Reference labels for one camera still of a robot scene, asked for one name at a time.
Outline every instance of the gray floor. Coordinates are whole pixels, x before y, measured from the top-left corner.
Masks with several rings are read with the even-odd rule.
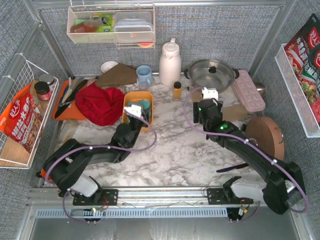
[[[262,207],[253,219],[228,223],[226,218],[118,218],[94,225],[65,218],[35,221],[31,240],[298,240],[291,214]]]

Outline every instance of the orange food package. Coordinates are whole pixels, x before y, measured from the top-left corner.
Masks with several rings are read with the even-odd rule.
[[[34,110],[31,84],[21,89],[0,116],[0,131],[21,144],[29,153],[35,144],[42,117]]]

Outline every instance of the kettle lid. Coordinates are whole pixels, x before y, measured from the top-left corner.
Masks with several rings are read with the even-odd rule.
[[[162,52],[167,55],[176,55],[180,52],[179,45],[175,43],[176,39],[172,38],[170,42],[167,42],[162,47]]]

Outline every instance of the red towel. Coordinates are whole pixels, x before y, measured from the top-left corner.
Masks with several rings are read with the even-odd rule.
[[[112,87],[101,89],[92,83],[75,96],[75,105],[92,123],[113,125],[122,115],[125,95]]]

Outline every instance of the blue mug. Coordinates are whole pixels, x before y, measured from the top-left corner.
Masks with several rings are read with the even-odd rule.
[[[136,75],[138,76],[138,83],[148,83],[149,86],[153,83],[151,68],[147,65],[142,65],[136,69]]]

